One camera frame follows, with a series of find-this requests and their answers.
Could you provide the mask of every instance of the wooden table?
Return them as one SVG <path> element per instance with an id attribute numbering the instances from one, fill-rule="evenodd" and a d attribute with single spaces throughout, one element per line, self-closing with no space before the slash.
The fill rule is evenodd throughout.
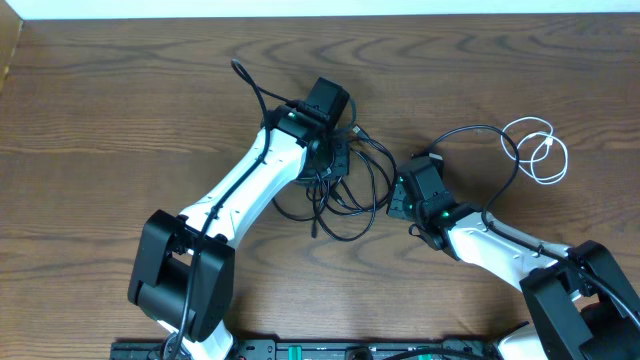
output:
<path id="1" fill-rule="evenodd" d="M 538 237 L 605 244 L 640 290 L 640 16 L 545 15 L 28 22 L 0 97 L 0 357 L 106 358 L 165 333 L 127 301 L 141 227 L 177 214 L 243 156 L 260 121 L 229 67 L 305 97 L 318 76 L 399 163 L 452 128 L 538 115 L 567 177 L 520 176 L 493 212 Z M 521 128 L 514 136 L 521 136 Z M 512 162 L 497 137 L 441 146 L 446 181 L 482 203 Z M 561 164 L 556 149 L 542 172 Z M 370 196 L 362 165 L 349 182 Z M 300 189 L 280 196 L 309 211 Z M 345 234 L 367 222 L 329 219 Z M 282 338 L 496 335 L 521 295 L 382 212 L 353 243 L 271 206 L 237 255 L 232 330 Z"/>

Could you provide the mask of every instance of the white background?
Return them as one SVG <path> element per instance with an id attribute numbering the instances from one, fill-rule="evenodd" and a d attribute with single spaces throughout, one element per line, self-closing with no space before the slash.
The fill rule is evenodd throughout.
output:
<path id="1" fill-rule="evenodd" d="M 640 0 L 7 0 L 25 20 L 640 12 Z"/>

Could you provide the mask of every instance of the wooden tabletop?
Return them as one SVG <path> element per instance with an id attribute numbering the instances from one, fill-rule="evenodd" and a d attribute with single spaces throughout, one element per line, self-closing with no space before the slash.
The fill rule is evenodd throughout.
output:
<path id="1" fill-rule="evenodd" d="M 521 174 L 493 213 L 550 241 L 603 243 L 640 290 L 639 24 L 639 15 L 28 22 L 0 95 L 0 357 L 104 359 L 114 340 L 164 337 L 127 301 L 129 276 L 147 218 L 198 200 L 255 138 L 260 110 L 233 57 L 291 98 L 318 76 L 339 82 L 398 163 L 455 127 L 551 121 L 569 147 L 567 177 L 543 187 Z M 492 133 L 460 134 L 440 150 L 460 200 L 484 202 L 513 164 Z M 541 173 L 561 166 L 553 154 Z M 364 171 L 353 160 L 348 182 L 366 202 Z M 300 188 L 280 196 L 309 212 Z M 367 220 L 327 219 L 345 235 Z M 528 318 L 516 290 L 432 251 L 408 226 L 380 212 L 365 237 L 339 243 L 269 206 L 237 254 L 228 326 L 423 339 L 491 336 Z"/>

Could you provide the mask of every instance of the wood grain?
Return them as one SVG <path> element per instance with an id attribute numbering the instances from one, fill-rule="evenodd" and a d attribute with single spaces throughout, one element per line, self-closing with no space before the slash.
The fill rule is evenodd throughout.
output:
<path id="1" fill-rule="evenodd" d="M 540 187 L 520 177 L 494 213 L 552 241 L 602 242 L 640 289 L 639 20 L 28 23 L 0 98 L 0 357 L 106 358 L 116 339 L 164 336 L 126 299 L 138 238 L 153 211 L 193 203 L 252 143 L 259 107 L 232 57 L 289 97 L 318 76 L 343 84 L 359 123 L 399 163 L 457 126 L 552 121 L 571 152 L 567 178 Z M 461 134 L 441 149 L 460 199 L 486 200 L 509 174 L 494 135 Z M 349 178 L 362 199 L 364 171 L 354 161 Z M 280 196 L 309 210 L 300 189 Z M 345 234 L 366 221 L 329 219 Z M 380 213 L 366 237 L 343 244 L 312 239 L 309 224 L 269 207 L 238 253 L 228 325 L 416 339 L 496 335 L 528 318 L 518 292 L 431 251 L 407 226 Z"/>

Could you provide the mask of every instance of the white cable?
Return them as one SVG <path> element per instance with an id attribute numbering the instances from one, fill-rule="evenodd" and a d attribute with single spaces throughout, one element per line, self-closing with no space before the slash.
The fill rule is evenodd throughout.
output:
<path id="1" fill-rule="evenodd" d="M 567 150 L 567 146 L 564 144 L 564 142 L 562 142 L 562 140 L 558 139 L 558 137 L 553 135 L 553 126 L 548 121 L 546 121 L 544 119 L 541 119 L 541 118 L 538 118 L 538 117 L 535 117 L 535 116 L 526 116 L 526 117 L 523 117 L 523 118 L 520 118 L 520 119 L 517 119 L 517 120 L 514 120 L 514 121 L 510 122 L 509 124 L 507 124 L 507 126 L 505 126 L 502 129 L 502 132 L 506 134 L 507 133 L 507 129 L 511 125 L 517 124 L 517 123 L 519 123 L 521 121 L 527 121 L 527 120 L 533 120 L 533 121 L 541 122 L 541 123 L 543 123 L 543 124 L 545 124 L 545 125 L 547 125 L 549 127 L 549 131 L 548 132 L 546 132 L 546 131 L 536 131 L 534 133 L 531 133 L 531 134 L 525 136 L 524 138 L 522 138 L 522 140 L 520 140 L 520 142 L 516 146 L 516 148 L 518 150 L 520 150 L 520 146 L 522 146 L 522 144 L 524 144 L 528 140 L 533 139 L 534 137 L 538 137 L 538 136 L 544 137 L 544 140 L 540 143 L 540 145 L 538 145 L 538 147 L 536 147 L 536 149 L 531 154 L 531 160 L 520 160 L 520 169 L 522 170 L 522 172 L 527 174 L 527 176 L 529 176 L 530 178 L 535 180 L 540 185 L 552 185 L 552 184 L 555 184 L 558 181 L 562 180 L 562 178 L 564 178 L 564 176 L 567 174 L 567 169 L 569 167 L 569 151 Z M 557 173 L 555 175 L 552 175 L 552 176 L 549 176 L 549 177 L 540 178 L 540 177 L 536 176 L 536 172 L 534 170 L 534 164 L 547 158 L 547 156 L 551 152 L 551 146 L 553 146 L 553 142 L 554 141 L 556 141 L 558 144 L 560 144 L 560 146 L 562 147 L 562 150 L 564 151 L 564 166 L 563 166 L 562 170 L 559 173 Z M 511 155 L 509 150 L 507 150 L 507 146 L 504 144 L 504 138 L 503 137 L 500 137 L 500 143 L 502 144 L 502 149 L 507 154 L 507 156 L 509 156 L 511 158 L 511 160 L 515 161 L 516 158 L 515 158 L 514 155 Z M 545 147 L 544 155 L 542 155 L 542 157 L 536 158 L 536 155 L 538 154 L 538 152 L 540 151 L 540 149 L 542 147 Z M 530 170 L 527 171 L 527 169 L 525 169 L 522 166 L 522 164 L 529 164 Z"/>

